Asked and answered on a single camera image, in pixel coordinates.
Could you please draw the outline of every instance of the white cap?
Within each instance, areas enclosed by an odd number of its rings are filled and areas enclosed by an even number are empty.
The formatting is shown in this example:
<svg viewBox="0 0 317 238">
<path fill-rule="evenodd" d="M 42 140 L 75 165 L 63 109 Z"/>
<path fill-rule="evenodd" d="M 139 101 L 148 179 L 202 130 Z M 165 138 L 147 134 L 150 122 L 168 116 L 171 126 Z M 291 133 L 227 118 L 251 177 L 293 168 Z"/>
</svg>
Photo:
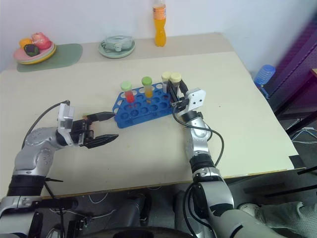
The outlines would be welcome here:
<svg viewBox="0 0 317 238">
<path fill-rule="evenodd" d="M 170 75 L 170 78 L 169 80 L 172 82 L 172 83 L 179 83 L 181 80 L 182 80 L 182 75 L 180 73 L 172 73 Z"/>
<path fill-rule="evenodd" d="M 170 78 L 171 72 L 166 71 L 164 73 L 162 73 L 162 81 L 168 81 Z"/>
</svg>

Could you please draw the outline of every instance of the pink plate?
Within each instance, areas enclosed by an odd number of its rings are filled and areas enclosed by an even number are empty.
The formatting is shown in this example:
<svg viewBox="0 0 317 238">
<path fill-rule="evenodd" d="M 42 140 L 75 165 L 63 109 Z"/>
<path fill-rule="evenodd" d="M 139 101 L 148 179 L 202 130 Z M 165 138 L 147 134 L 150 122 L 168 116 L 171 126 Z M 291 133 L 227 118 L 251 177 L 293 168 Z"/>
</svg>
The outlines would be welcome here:
<svg viewBox="0 0 317 238">
<path fill-rule="evenodd" d="M 17 49 L 14 54 L 13 57 L 15 58 L 15 60 L 17 61 L 28 61 L 28 60 L 38 60 L 40 59 L 43 55 L 45 55 L 47 52 L 51 51 L 54 48 L 54 44 L 53 42 L 51 42 L 51 46 L 45 50 L 40 50 L 40 53 L 37 56 L 28 56 L 24 50 L 22 48 Z"/>
</svg>

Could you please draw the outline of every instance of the bottle label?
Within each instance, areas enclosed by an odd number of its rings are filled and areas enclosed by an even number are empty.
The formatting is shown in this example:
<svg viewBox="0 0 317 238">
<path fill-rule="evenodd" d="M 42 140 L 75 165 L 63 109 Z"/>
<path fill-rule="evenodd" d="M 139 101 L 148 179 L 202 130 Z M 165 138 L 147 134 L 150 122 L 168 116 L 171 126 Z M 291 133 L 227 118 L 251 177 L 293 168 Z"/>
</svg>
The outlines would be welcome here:
<svg viewBox="0 0 317 238">
<path fill-rule="evenodd" d="M 153 16 L 155 20 L 164 20 L 166 19 L 166 6 L 162 7 L 153 7 Z"/>
</svg>

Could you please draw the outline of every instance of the blue water bottle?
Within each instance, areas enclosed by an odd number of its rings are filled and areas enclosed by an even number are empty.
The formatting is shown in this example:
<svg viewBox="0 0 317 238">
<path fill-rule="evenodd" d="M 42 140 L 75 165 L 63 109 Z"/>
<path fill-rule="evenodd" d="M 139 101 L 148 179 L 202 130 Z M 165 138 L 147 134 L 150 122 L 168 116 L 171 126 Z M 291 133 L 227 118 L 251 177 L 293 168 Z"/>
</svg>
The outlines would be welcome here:
<svg viewBox="0 0 317 238">
<path fill-rule="evenodd" d="M 268 93 L 263 88 L 263 85 L 267 84 L 267 82 L 273 77 L 274 74 L 275 67 L 269 64 L 265 64 L 259 70 L 258 74 L 254 79 L 254 83 L 256 84 L 258 89 L 264 93 L 266 99 L 268 99 Z"/>
</svg>

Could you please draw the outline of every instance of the green placemat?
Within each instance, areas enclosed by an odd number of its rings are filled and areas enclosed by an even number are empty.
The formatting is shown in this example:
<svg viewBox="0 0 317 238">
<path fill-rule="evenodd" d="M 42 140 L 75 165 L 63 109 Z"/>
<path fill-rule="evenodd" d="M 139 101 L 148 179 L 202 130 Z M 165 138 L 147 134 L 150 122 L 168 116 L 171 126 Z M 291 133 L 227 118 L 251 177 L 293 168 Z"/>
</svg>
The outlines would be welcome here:
<svg viewBox="0 0 317 238">
<path fill-rule="evenodd" d="M 32 72 L 51 68 L 63 68 L 75 64 L 81 57 L 83 47 L 79 44 L 65 44 L 56 46 L 56 51 L 49 59 L 36 64 L 17 64 L 19 72 Z"/>
</svg>

